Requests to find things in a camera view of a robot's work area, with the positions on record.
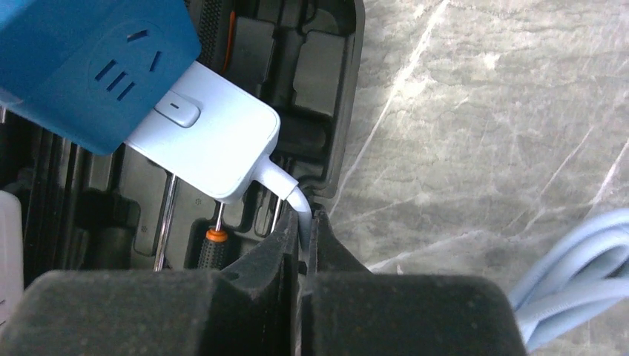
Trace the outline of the blue cube socket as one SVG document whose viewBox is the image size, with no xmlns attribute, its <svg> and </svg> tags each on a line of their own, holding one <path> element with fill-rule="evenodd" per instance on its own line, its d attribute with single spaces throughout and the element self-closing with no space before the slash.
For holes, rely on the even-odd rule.
<svg viewBox="0 0 629 356">
<path fill-rule="evenodd" d="M 110 154 L 200 50 L 182 1 L 3 1 L 1 106 Z"/>
</svg>

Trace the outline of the black tool case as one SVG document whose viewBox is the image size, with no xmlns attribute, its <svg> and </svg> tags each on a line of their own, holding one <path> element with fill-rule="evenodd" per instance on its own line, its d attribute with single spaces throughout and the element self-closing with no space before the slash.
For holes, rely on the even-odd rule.
<svg viewBox="0 0 629 356">
<path fill-rule="evenodd" d="M 273 160 L 308 197 L 331 197 L 352 115 L 362 1 L 182 1 L 197 61 L 274 108 Z M 197 267 L 218 204 L 123 143 L 95 154 L 1 106 L 1 186 L 22 203 L 24 276 L 54 269 Z M 223 215 L 225 265 L 277 225 L 285 204 L 255 183 Z"/>
</svg>

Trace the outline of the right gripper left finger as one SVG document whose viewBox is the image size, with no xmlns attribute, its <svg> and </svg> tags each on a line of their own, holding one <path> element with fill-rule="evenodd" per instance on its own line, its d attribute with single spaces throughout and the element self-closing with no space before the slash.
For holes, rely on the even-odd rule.
<svg viewBox="0 0 629 356">
<path fill-rule="evenodd" d="M 3 355 L 293 355 L 297 215 L 218 271 L 50 271 L 1 332 Z"/>
</svg>

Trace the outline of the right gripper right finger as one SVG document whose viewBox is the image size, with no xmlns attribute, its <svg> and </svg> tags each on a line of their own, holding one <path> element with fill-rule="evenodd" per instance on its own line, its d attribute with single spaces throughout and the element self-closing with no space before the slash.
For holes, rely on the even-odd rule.
<svg viewBox="0 0 629 356">
<path fill-rule="evenodd" d="M 525 355 L 505 293 L 457 274 L 376 274 L 314 212 L 303 355 Z"/>
</svg>

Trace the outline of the light blue power strip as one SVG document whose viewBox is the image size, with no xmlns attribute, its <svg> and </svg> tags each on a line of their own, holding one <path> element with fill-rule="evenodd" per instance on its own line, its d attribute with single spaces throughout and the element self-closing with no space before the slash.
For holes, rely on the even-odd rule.
<svg viewBox="0 0 629 356">
<path fill-rule="evenodd" d="M 253 180 L 277 145 L 278 113 L 219 74 L 193 62 L 125 144 L 225 204 Z"/>
</svg>

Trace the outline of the white cube socket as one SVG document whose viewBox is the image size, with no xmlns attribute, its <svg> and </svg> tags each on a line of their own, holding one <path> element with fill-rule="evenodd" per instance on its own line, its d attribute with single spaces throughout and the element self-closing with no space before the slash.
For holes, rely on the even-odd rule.
<svg viewBox="0 0 629 356">
<path fill-rule="evenodd" d="M 22 207 L 14 195 L 1 191 L 1 328 L 24 293 Z"/>
</svg>

